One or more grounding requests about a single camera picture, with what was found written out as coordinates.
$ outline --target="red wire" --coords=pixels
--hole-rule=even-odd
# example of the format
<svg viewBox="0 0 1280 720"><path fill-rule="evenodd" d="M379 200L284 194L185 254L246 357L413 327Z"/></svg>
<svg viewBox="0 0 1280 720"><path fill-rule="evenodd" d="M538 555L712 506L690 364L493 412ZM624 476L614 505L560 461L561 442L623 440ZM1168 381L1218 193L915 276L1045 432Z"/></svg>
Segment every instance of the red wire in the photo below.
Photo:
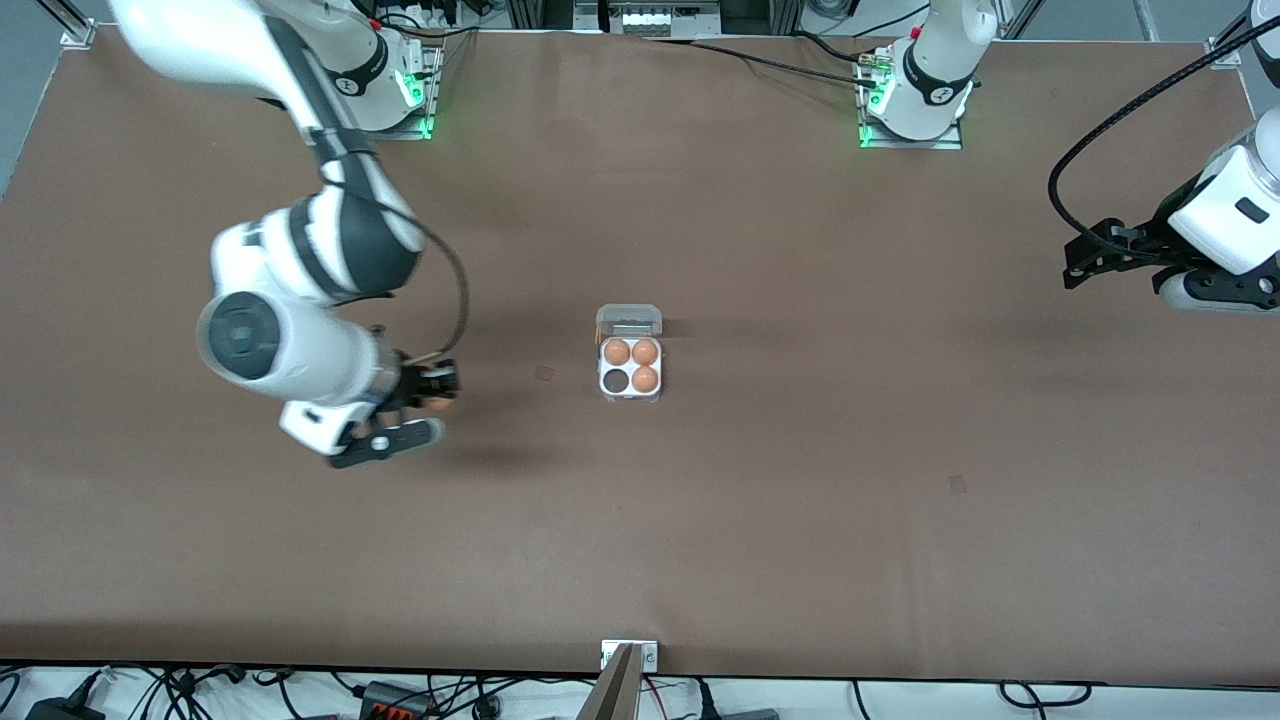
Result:
<svg viewBox="0 0 1280 720"><path fill-rule="evenodd" d="M667 717L667 708L662 705L662 696L658 694L658 685L653 684L653 679L645 678L645 683L649 683L649 693L653 696L653 701L658 703L658 712L662 712L662 720L671 720Z"/></svg>

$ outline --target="clear plastic lid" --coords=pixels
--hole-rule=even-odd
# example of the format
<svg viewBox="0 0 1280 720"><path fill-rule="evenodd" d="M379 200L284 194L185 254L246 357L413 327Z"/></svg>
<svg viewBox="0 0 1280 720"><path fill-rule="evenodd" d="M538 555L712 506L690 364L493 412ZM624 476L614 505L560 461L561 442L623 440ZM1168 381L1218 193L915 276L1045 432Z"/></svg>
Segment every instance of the clear plastic lid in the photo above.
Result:
<svg viewBox="0 0 1280 720"><path fill-rule="evenodd" d="M662 310L644 304L611 302L595 313L599 337L657 337L662 334Z"/></svg>

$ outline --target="brown table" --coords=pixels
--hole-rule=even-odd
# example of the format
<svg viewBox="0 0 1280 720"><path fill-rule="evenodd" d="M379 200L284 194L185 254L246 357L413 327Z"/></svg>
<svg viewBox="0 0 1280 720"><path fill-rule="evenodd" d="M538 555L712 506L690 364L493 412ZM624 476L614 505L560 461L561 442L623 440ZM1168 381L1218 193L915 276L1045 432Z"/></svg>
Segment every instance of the brown table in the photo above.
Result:
<svg viewBox="0 0 1280 720"><path fill-rule="evenodd" d="M466 395L443 446L339 473L193 338L209 241L317 187L307 149L105 29L0 204L0 655L590 670L644 637L669 673L1280 682L1280 325L1062 291L1043 190L1197 51L997 45L966 149L915 152L860 150L836 85L477 37L435 140L383 146L470 269ZM1247 123L1201 73L1066 199L1144 219ZM655 405L593 384L628 301L672 319ZM348 314L417 351L452 313L429 256Z"/></svg>

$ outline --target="gray floor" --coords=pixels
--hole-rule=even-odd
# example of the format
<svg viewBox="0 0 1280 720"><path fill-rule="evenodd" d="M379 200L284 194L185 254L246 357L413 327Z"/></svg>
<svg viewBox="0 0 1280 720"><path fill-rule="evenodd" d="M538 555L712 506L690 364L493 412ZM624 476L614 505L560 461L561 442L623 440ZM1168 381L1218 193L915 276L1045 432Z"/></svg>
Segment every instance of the gray floor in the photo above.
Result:
<svg viewBox="0 0 1280 720"><path fill-rule="evenodd" d="M876 10L873 4L915 5L915 0L864 0L864 10ZM1193 42L1222 29L1248 3L1147 0L1147 4L1161 41ZM77 0L77 5L90 17L110 18L106 0ZM0 0L0 196L9 186L45 85L58 64L60 36L61 28L33 0ZM1142 31L1134 0L1047 0L1024 37L1142 40ZM1280 91L1262 77L1252 56L1245 58L1245 83L1256 111L1280 102Z"/></svg>

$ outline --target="black circular hole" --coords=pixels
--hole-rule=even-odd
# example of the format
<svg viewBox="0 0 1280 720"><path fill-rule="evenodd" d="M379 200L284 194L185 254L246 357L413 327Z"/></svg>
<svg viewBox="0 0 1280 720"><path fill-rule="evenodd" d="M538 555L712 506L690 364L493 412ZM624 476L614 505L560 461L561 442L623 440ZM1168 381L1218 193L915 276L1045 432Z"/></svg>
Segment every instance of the black circular hole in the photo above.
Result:
<svg viewBox="0 0 1280 720"><path fill-rule="evenodd" d="M625 392L628 384L631 384L631 378L622 370L604 373L604 389L609 392Z"/></svg>

